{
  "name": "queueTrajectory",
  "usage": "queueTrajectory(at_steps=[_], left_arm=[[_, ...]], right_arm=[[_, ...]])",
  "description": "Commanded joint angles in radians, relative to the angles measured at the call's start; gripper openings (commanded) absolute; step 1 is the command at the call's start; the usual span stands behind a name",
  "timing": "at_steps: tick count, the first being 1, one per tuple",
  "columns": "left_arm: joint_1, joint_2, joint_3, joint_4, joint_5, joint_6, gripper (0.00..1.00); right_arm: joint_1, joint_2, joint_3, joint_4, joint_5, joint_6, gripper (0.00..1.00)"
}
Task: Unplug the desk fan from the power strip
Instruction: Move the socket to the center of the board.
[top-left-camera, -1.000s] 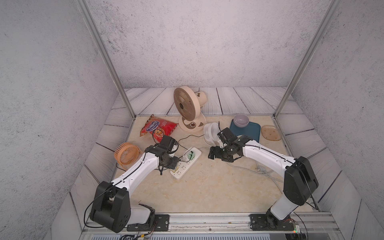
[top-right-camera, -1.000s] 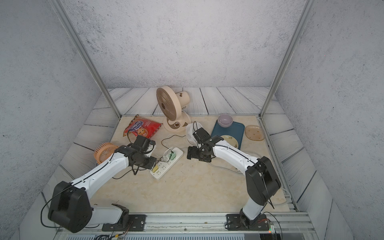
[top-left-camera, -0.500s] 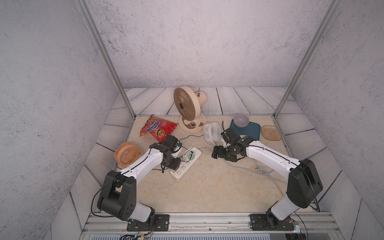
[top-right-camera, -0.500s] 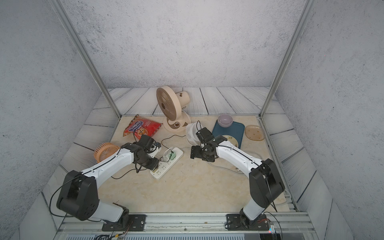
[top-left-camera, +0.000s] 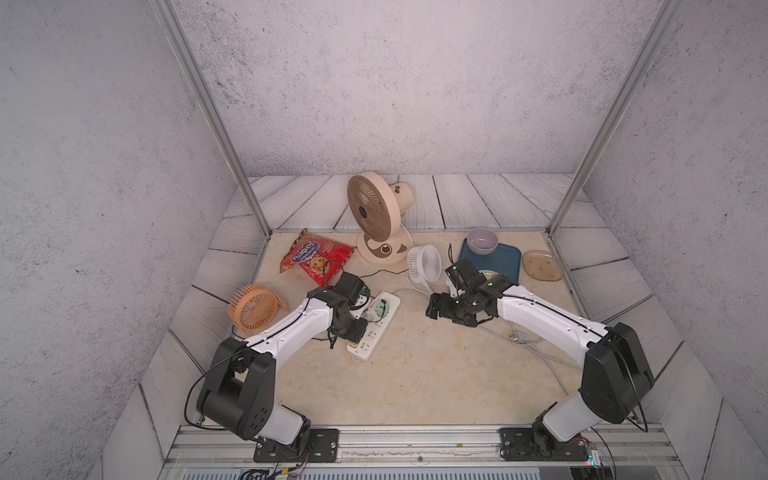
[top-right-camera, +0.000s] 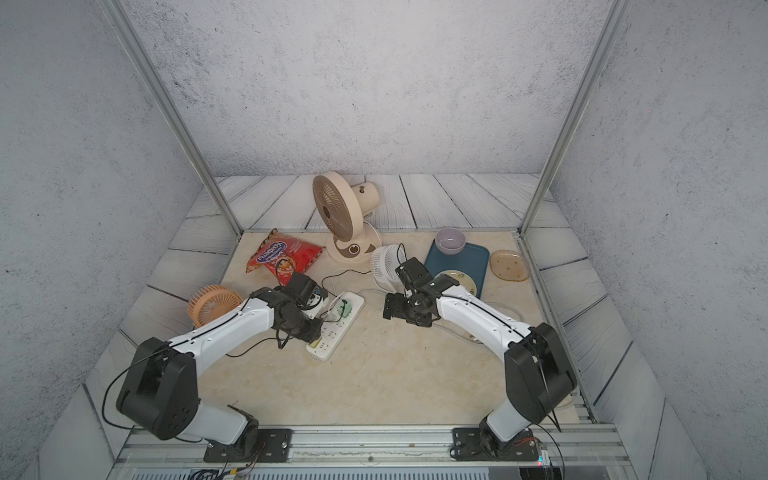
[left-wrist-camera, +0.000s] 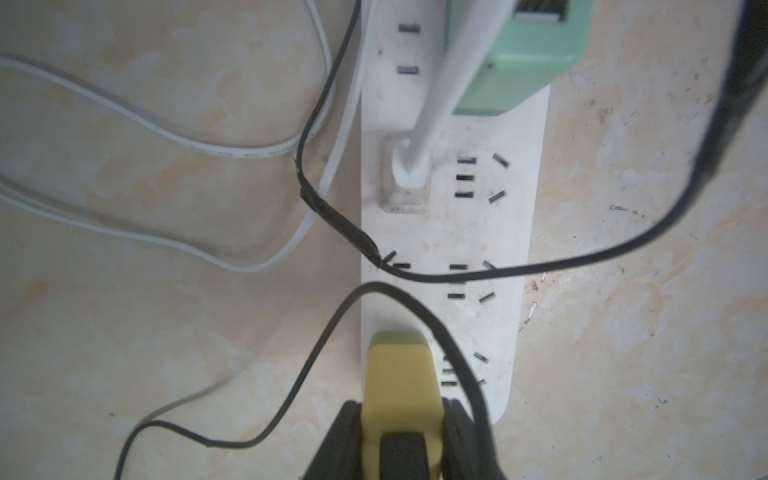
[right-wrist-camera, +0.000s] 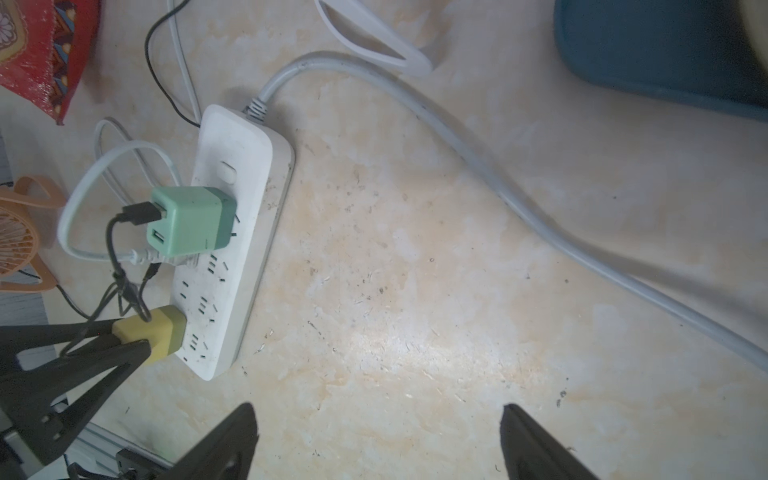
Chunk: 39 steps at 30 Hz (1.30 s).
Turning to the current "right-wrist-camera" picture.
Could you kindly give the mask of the white power strip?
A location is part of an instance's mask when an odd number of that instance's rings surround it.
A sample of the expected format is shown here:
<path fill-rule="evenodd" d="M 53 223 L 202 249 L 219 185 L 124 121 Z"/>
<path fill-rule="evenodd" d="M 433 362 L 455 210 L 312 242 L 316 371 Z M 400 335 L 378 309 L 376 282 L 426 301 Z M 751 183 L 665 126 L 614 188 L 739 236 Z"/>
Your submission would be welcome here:
<path fill-rule="evenodd" d="M 210 381 L 235 362 L 295 167 L 289 142 L 245 114 L 206 108 L 192 185 L 236 201 L 229 244 L 174 272 L 171 302 L 187 319 L 176 355 Z"/>

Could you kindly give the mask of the green usb charger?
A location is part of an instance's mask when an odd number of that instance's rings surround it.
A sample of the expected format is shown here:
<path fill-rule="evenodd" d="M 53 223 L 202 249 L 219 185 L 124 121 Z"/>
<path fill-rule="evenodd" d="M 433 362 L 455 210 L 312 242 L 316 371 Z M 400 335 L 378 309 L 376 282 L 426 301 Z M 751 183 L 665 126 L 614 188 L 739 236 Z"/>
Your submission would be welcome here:
<path fill-rule="evenodd" d="M 151 194 L 161 218 L 147 227 L 148 243 L 165 257 L 225 248 L 230 243 L 237 203 L 224 191 L 204 186 L 160 187 Z"/>

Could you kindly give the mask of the yellow usb charger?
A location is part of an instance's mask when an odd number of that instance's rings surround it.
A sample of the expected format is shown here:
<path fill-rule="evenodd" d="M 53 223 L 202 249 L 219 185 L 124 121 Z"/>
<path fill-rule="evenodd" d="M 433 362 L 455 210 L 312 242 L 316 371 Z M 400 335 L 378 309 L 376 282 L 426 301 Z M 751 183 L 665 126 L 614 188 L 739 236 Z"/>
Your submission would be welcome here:
<path fill-rule="evenodd" d="M 117 320 L 112 325 L 112 334 L 122 344 L 147 340 L 151 353 L 145 364 L 151 365 L 176 353 L 185 335 L 187 319 L 174 305 L 152 309 L 151 320 L 144 322 L 138 315 Z"/>

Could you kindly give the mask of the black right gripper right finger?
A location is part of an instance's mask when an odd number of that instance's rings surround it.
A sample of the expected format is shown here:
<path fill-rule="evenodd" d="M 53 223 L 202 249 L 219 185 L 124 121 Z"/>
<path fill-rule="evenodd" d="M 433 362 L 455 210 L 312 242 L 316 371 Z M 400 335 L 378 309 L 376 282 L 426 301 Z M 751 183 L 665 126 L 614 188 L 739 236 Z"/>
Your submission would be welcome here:
<path fill-rule="evenodd" d="M 504 406 L 500 445 L 509 479 L 589 479 L 597 477 L 521 406 Z"/>

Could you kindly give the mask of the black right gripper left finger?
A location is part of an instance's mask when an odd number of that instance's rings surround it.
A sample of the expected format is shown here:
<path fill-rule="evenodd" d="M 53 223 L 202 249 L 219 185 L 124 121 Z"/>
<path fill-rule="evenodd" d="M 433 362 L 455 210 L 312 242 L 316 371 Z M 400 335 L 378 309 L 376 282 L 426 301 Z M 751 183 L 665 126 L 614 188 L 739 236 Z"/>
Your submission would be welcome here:
<path fill-rule="evenodd" d="M 159 479 L 245 480 L 258 440 L 254 407 L 243 403 Z"/>

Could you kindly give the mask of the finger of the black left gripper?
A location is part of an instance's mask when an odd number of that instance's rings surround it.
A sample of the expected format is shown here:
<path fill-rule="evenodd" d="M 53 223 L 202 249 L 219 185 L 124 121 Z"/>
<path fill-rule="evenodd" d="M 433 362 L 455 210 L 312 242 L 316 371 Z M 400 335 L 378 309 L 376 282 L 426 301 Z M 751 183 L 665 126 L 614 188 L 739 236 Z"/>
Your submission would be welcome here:
<path fill-rule="evenodd" d="M 2 440 L 22 465 L 63 455 L 106 400 L 151 354 L 147 340 L 96 339 L 72 356 L 1 378 Z"/>
<path fill-rule="evenodd" d="M 1 359 L 15 360 L 25 350 L 110 334 L 115 322 L 112 319 L 57 325 L 2 326 Z"/>

